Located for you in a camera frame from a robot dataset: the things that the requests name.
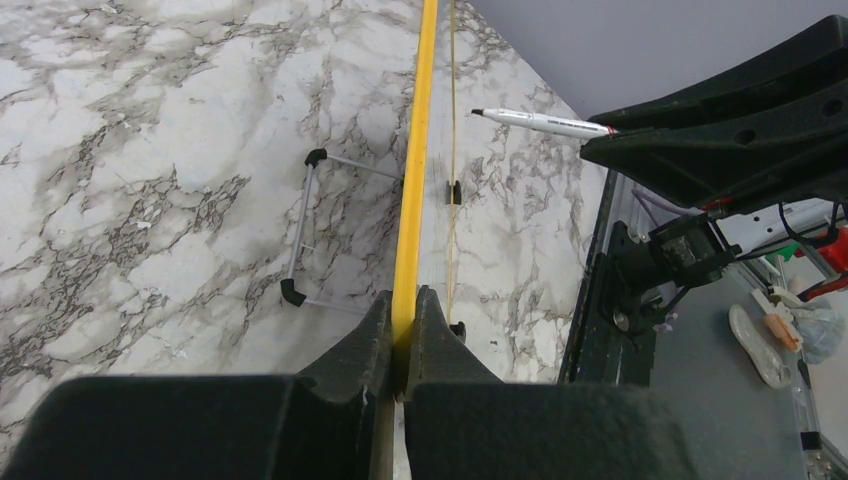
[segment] plastic bag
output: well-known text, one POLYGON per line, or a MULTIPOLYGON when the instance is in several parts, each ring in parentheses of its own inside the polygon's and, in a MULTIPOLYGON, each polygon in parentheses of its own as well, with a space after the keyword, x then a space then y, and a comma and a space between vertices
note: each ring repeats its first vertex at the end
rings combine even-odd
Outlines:
POLYGON ((791 312, 804 339, 808 363, 819 364, 836 352, 845 336, 845 318, 842 315, 828 308, 828 304, 816 301, 793 308, 791 312))

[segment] black wire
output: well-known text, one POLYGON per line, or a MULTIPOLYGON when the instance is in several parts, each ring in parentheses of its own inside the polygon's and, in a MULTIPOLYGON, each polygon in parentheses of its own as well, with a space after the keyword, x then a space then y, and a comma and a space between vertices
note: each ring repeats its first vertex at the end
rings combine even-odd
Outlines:
MULTIPOLYGON (((780 214, 780 221, 783 223, 783 228, 786 230, 786 234, 789 238, 802 245, 809 245, 813 248, 821 248, 830 245, 839 238, 839 229, 836 228, 836 220, 837 217, 839 217, 839 206, 840 205, 838 203, 833 202, 833 213, 830 216, 830 225, 827 227, 827 233, 825 233, 823 237, 819 238, 808 238, 800 235, 795 230, 792 230, 792 228, 789 227, 789 223, 786 222, 786 215, 783 213, 783 202, 779 202, 777 204, 777 211, 780 214)), ((845 211, 844 206, 842 207, 842 211, 845 213, 846 217, 848 217, 848 212, 845 211)))

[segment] white marble tabletop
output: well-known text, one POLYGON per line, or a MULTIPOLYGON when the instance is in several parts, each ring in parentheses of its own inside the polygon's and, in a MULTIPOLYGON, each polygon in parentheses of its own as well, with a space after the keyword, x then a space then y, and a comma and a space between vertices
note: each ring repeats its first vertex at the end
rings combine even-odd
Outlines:
MULTIPOLYGON (((571 110, 457 5, 459 105, 571 110)), ((316 147, 402 172, 414 0, 0 6, 0 465, 84 374, 295 372, 359 320, 281 302, 316 147)), ((551 381, 605 172, 562 138, 463 117, 454 321, 498 376, 551 381)), ((298 289, 391 289, 401 190, 326 162, 298 289)))

